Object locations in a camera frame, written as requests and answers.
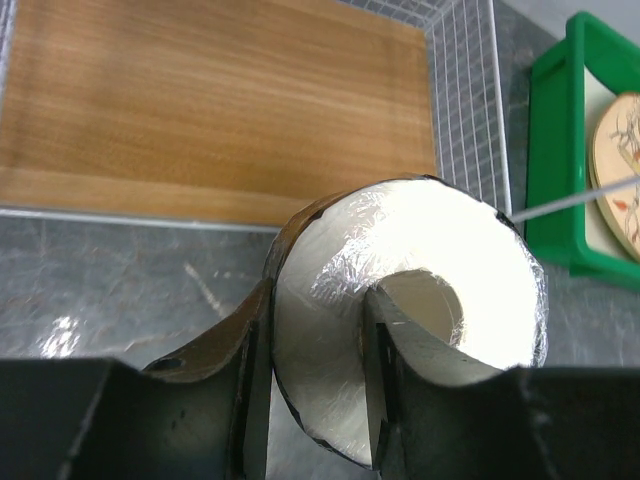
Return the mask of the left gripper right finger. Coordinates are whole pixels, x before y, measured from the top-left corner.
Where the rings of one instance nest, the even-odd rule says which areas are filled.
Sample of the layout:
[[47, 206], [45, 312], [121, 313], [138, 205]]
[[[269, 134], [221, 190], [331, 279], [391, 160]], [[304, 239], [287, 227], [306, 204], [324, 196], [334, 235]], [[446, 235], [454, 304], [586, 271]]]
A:
[[446, 345], [381, 288], [366, 293], [372, 466], [384, 479], [635, 479], [639, 373], [499, 370]]

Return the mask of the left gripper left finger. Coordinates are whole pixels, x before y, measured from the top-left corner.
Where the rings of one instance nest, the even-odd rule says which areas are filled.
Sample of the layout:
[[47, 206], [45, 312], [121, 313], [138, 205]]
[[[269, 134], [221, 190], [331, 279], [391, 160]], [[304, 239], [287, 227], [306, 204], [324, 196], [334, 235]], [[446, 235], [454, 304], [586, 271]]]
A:
[[113, 358], [1, 363], [5, 479], [261, 479], [272, 283], [136, 369]]

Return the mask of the black paper towel roll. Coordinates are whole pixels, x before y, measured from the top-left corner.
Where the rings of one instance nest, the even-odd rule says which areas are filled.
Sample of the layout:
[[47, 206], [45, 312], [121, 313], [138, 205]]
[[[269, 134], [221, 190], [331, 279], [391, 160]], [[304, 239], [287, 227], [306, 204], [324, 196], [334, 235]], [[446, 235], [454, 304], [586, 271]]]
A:
[[272, 361], [298, 424], [317, 443], [372, 464], [360, 328], [366, 291], [420, 271], [447, 288], [444, 341], [506, 370], [547, 356], [544, 271], [493, 206], [424, 176], [361, 188], [316, 207], [272, 245]]

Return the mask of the white wire wooden shelf rack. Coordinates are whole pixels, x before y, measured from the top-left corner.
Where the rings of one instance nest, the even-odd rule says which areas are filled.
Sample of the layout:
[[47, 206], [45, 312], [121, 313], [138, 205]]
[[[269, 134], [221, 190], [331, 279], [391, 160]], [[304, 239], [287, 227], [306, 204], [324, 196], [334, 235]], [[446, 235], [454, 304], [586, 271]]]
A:
[[5, 217], [272, 230], [434, 174], [511, 207], [491, 1], [5, 1]]

